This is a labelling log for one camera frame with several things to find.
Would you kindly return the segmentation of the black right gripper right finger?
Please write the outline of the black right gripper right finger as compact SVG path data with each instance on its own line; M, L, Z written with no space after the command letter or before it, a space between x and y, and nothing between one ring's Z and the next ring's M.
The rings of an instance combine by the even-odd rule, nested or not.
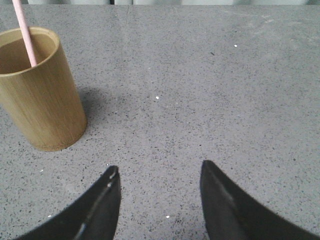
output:
M211 240L319 239L264 207L210 160L201 166L200 195Z

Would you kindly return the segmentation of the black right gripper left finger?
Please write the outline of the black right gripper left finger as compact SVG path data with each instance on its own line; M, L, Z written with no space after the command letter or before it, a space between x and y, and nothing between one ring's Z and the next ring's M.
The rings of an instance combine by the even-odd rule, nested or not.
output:
M119 168L110 166L66 209L18 240L112 240L119 219Z

